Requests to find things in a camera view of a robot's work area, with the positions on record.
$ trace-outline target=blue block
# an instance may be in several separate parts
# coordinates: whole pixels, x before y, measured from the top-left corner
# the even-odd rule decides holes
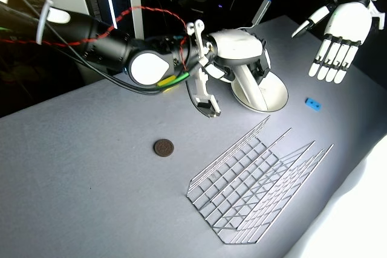
[[[317,101],[314,101],[312,98],[307,98],[305,104],[316,111],[321,110],[321,104]]]

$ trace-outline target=white robotic hand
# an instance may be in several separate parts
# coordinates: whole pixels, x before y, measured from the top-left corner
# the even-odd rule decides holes
[[[317,74],[319,80],[341,83],[359,46],[364,43],[372,24],[379,18],[379,30],[384,29],[385,14],[372,3],[376,0],[350,0],[340,4],[323,6],[314,12],[293,34],[298,36],[312,28],[334,10],[324,32],[324,41],[309,70],[309,76]]]

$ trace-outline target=table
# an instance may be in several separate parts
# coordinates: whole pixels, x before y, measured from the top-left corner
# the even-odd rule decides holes
[[[282,155],[335,146],[260,243],[224,245],[185,197],[190,179],[263,120],[211,80],[220,118],[199,114],[179,86],[143,96],[100,81],[0,119],[0,257],[282,257],[335,189],[387,132],[387,92],[352,67],[340,85],[307,76],[320,41],[292,40],[283,16],[268,42],[286,107],[259,134]],[[320,112],[305,105],[311,97]],[[153,143],[175,145],[167,158]]]

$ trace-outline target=wire grid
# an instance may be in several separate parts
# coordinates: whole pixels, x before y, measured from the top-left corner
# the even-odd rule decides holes
[[[250,131],[239,140],[247,143],[191,180],[187,197],[224,243],[256,243],[325,157],[321,150],[301,160],[312,142],[279,159],[270,149],[289,130],[269,147],[256,137],[260,130]]]

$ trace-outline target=green cable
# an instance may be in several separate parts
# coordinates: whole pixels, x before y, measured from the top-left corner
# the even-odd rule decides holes
[[[180,83],[182,80],[188,78],[189,76],[189,73],[185,72],[184,74],[182,74],[181,76],[178,76],[175,80],[173,81],[170,81],[169,83],[163,85],[163,86],[160,86],[161,88],[163,87],[167,87],[167,86],[171,86],[171,85],[174,85],[176,83]]]

